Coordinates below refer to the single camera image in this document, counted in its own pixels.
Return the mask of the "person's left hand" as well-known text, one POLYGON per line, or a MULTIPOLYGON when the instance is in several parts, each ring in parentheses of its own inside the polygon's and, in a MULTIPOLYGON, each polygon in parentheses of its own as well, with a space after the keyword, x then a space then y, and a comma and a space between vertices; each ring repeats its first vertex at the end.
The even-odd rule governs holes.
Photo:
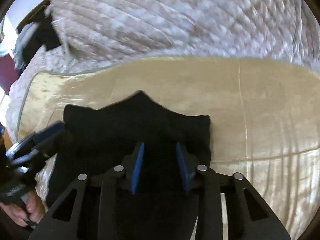
POLYGON ((26 210, 29 215, 18 205, 1 203, 1 209, 19 226, 26 227, 27 223, 25 220, 27 217, 32 222, 39 224, 46 211, 42 204, 41 198, 37 195, 36 191, 30 191, 28 193, 28 201, 26 203, 26 210))

